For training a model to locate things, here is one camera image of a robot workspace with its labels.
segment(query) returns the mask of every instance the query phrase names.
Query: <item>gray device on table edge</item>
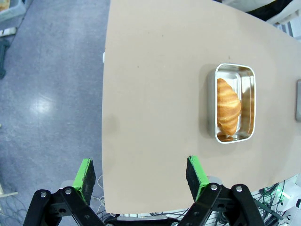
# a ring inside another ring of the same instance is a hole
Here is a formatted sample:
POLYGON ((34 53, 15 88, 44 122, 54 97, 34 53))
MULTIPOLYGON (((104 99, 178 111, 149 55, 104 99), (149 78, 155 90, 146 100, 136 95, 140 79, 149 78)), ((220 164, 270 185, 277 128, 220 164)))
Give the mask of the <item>gray device on table edge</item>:
POLYGON ((301 79, 297 81, 296 120, 301 121, 301 79))

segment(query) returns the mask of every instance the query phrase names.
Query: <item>white plastic bin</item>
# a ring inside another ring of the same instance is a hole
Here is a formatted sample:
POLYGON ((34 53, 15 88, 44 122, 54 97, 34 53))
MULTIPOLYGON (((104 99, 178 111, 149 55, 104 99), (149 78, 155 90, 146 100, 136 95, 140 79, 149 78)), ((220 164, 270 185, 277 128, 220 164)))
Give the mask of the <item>white plastic bin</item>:
POLYGON ((0 22, 25 14, 26 7, 22 0, 10 0, 8 9, 0 12, 0 22))

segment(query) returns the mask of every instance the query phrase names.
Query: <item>person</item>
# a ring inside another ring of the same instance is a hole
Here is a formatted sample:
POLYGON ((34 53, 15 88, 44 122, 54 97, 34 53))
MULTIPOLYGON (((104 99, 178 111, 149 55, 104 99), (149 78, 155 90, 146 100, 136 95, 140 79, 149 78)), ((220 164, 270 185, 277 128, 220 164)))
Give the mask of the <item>person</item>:
POLYGON ((301 0, 222 0, 222 3, 269 24, 286 24, 301 16, 301 0))

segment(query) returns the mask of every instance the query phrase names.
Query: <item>bread in bin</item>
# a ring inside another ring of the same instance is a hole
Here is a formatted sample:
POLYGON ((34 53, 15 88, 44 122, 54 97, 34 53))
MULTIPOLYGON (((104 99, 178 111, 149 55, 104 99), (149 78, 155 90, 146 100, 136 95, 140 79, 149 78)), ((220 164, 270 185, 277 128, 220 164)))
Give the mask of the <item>bread in bin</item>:
POLYGON ((224 80, 217 80, 217 122, 223 133, 234 135, 237 129, 241 103, 232 87, 224 80))

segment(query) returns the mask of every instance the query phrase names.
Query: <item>beige tabletop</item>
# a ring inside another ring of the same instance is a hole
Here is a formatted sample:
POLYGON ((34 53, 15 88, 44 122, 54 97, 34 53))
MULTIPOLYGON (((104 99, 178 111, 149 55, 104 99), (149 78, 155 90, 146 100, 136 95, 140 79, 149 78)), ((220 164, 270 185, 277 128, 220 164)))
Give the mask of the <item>beige tabletop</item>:
POLYGON ((301 172, 301 44, 287 34, 211 0, 112 0, 105 53, 107 212, 189 207, 191 154, 226 187, 254 191, 301 172), (255 71, 255 132, 244 142, 219 144, 206 130, 206 76, 220 63, 255 71))

